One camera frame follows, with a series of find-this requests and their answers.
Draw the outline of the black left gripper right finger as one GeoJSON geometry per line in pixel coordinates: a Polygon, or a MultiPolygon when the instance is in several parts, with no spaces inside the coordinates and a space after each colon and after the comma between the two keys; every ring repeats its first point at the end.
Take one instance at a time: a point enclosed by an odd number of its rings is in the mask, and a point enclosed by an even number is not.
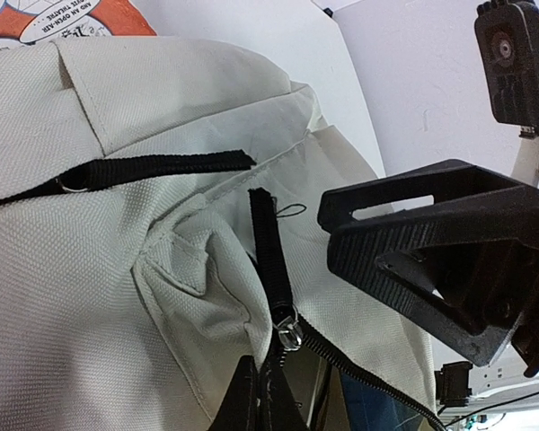
{"type": "Polygon", "coordinates": [[[262,366],[262,429],[307,430],[279,361],[269,356],[262,366]]]}

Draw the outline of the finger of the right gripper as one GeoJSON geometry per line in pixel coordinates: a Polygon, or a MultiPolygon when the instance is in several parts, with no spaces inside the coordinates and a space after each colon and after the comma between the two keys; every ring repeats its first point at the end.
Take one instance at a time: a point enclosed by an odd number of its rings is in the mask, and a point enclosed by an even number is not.
{"type": "Polygon", "coordinates": [[[505,175],[457,159],[433,163],[387,178],[329,189],[321,197],[317,223],[332,233],[354,222],[354,213],[386,205],[428,205],[515,187],[505,175]]]}

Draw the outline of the orange comic book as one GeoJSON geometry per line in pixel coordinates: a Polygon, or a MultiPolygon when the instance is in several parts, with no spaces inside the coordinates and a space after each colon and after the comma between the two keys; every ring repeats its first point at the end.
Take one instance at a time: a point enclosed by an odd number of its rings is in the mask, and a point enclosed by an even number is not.
{"type": "Polygon", "coordinates": [[[129,1],[0,1],[0,40],[25,45],[58,37],[154,36],[129,1]]]}

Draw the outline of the blue glasses case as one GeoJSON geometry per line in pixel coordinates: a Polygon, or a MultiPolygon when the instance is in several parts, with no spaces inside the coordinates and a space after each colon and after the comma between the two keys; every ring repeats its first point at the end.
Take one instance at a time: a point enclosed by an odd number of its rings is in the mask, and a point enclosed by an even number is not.
{"type": "Polygon", "coordinates": [[[417,430],[419,413],[349,375],[340,378],[351,431],[417,430]]]}

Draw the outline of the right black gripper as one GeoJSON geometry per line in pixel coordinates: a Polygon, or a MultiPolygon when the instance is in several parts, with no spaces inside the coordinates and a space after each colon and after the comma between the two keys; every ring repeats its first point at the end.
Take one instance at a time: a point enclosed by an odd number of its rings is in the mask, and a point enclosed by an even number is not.
{"type": "Polygon", "coordinates": [[[539,374],[539,189],[358,210],[330,235],[331,273],[475,365],[511,345],[539,374]]]}

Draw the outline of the beige canvas backpack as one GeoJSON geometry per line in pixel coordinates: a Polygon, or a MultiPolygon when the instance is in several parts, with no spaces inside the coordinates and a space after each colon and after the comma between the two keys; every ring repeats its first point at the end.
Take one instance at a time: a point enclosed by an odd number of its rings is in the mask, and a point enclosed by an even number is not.
{"type": "Polygon", "coordinates": [[[323,193],[374,180],[311,87],[210,40],[0,50],[0,430],[208,430],[242,356],[307,430],[349,375],[439,430],[429,335],[334,276],[323,193]]]}

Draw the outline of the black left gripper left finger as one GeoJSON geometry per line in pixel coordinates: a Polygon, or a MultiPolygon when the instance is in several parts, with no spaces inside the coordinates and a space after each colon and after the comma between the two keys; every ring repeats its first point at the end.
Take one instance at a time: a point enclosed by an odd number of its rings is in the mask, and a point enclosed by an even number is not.
{"type": "Polygon", "coordinates": [[[252,356],[242,356],[209,431],[259,430],[259,376],[252,356]]]}

